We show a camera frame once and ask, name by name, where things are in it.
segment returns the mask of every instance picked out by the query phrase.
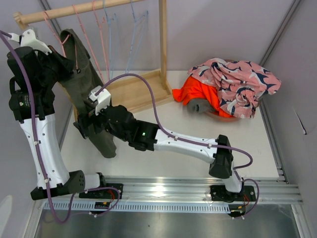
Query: red wire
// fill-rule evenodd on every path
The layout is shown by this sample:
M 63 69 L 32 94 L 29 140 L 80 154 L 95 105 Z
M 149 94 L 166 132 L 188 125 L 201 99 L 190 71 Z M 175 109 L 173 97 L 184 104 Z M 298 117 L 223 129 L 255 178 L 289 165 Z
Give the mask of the red wire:
M 247 195 L 243 195 L 243 200 L 244 200 L 244 198 L 246 198 L 247 199 L 247 201 L 248 201 L 248 203 L 245 205 L 245 206 L 248 206 L 249 205 L 249 203 L 250 203 L 250 201 L 249 201 L 249 199 L 248 199 L 248 197 L 247 197 Z
M 108 190 L 108 193 L 110 193 L 110 195 L 111 195 L 111 202 L 113 202 L 114 199 L 115 199 L 115 196 L 114 196 L 113 192 L 112 192 L 111 190 Z

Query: patterned cloth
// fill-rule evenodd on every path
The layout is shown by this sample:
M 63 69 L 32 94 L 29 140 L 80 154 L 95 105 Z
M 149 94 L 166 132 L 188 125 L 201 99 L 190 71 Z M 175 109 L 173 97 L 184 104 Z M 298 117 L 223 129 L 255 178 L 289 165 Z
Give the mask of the patterned cloth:
M 270 71 L 250 61 L 213 58 L 192 67 L 188 74 L 216 87 L 220 108 L 237 118 L 253 118 L 259 98 L 276 93 L 281 85 Z

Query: orange cloth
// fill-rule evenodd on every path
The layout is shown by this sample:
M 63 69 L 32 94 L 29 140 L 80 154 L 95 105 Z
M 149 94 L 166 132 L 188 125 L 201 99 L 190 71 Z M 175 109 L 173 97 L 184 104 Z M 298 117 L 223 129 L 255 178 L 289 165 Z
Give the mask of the orange cloth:
M 234 116 L 226 113 L 220 108 L 220 103 L 217 95 L 217 89 L 212 86 L 205 85 L 189 76 L 181 89 L 173 89 L 173 97 L 177 102 L 182 102 L 183 105 L 194 98 L 207 99 L 210 105 L 218 112 L 218 116 L 224 118 L 233 118 Z

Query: gray wall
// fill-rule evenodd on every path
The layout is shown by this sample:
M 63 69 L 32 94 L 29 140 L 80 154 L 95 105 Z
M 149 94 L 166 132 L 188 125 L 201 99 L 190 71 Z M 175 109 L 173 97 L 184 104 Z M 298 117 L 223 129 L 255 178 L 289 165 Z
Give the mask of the gray wall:
M 51 7 L 63 7 L 87 0 L 49 0 Z M 188 70 L 212 57 L 260 62 L 292 0 L 167 0 L 167 67 Z M 159 68 L 158 0 L 134 3 L 137 17 L 149 11 L 135 70 Z M 119 53 L 117 69 L 125 69 L 133 33 L 129 4 L 112 7 L 108 14 L 118 15 Z M 98 10 L 99 19 L 104 11 Z M 101 40 L 94 14 L 80 14 L 91 45 L 104 67 Z M 62 28 L 73 28 L 85 45 L 76 16 L 60 18 Z
M 13 20 L 14 11 L 23 12 L 40 11 L 36 0 L 20 1 L 10 0 L 2 6 L 0 12 L 0 29 L 6 32 L 21 34 L 20 29 Z M 58 46 L 55 38 L 49 35 L 50 31 L 45 24 L 37 24 L 47 44 Z M 33 201 L 30 191 L 36 186 L 36 171 L 30 147 L 19 123 L 14 120 L 9 109 L 10 99 L 9 80 L 13 76 L 6 64 L 8 49 L 0 41 L 0 203 L 8 195 L 13 197 L 12 212 L 6 225 L 3 238 L 17 238 L 24 234 Z M 70 103 L 59 86 L 54 88 L 56 95 L 56 132 L 60 138 L 62 129 L 70 109 Z
M 65 4 L 86 2 L 87 0 L 50 1 L 52 7 Z M 291 0 L 168 0 L 168 68 L 185 69 L 202 63 L 211 57 L 249 59 L 259 62 L 273 35 L 275 34 Z M 140 54 L 134 69 L 153 69 L 159 67 L 159 28 L 157 0 L 147 0 L 135 4 L 139 16 L 149 10 L 150 18 Z M 1 8 L 0 29 L 21 33 L 12 14 L 21 11 L 24 14 L 41 11 L 37 0 L 6 0 Z M 129 5 L 109 10 L 109 14 L 119 15 L 120 53 L 117 69 L 126 65 L 127 54 L 132 37 L 132 15 Z M 100 39 L 93 13 L 81 14 L 86 30 L 92 41 L 99 62 L 103 62 L 100 51 Z M 75 16 L 59 19 L 62 28 L 74 28 L 85 42 Z M 44 22 L 34 24 L 42 33 L 43 41 L 60 49 L 57 40 Z M 7 49 L 0 42 L 0 102 L 2 125 L 0 158 L 0 202 L 7 196 L 13 196 L 14 206 L 9 222 L 3 233 L 4 238 L 19 237 L 23 234 L 32 209 L 29 192 L 36 185 L 35 167 L 25 135 L 13 113 L 9 110 L 10 98 L 8 81 L 12 73 L 6 65 Z M 57 135 L 60 137 L 67 118 L 70 103 L 59 87 L 55 87 L 55 107 Z
M 266 99 L 266 105 L 286 174 L 292 183 L 299 185 L 314 237 L 317 237 L 316 22 L 317 1 L 304 0 L 265 66 L 282 81 L 280 90 Z

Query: white table surface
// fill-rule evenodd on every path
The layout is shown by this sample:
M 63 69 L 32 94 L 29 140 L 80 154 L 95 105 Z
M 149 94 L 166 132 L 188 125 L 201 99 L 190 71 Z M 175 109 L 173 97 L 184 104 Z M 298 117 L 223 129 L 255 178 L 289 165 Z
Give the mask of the white table surface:
M 180 88 L 188 77 L 186 71 L 168 71 L 167 79 L 172 88 Z M 217 138 L 219 134 L 228 136 L 231 146 L 249 152 L 253 164 L 239 170 L 245 178 L 277 179 L 278 172 L 266 135 L 260 110 L 254 119 L 235 122 L 219 122 L 204 114 L 194 114 L 182 103 L 171 102 L 157 107 L 162 125 L 182 134 L 202 138 Z M 135 113 L 136 119 L 156 123 L 153 109 Z M 82 170 L 86 174 L 102 172 L 106 176 L 125 177 L 191 177 L 210 178 L 209 165 L 196 158 L 165 152 L 141 152 L 129 147 L 126 142 L 114 139 L 117 155 L 106 159 L 87 139 L 83 139 L 73 126 L 74 116 L 68 125 L 61 154 L 69 171 Z M 233 152 L 235 165 L 242 165 L 249 158 Z

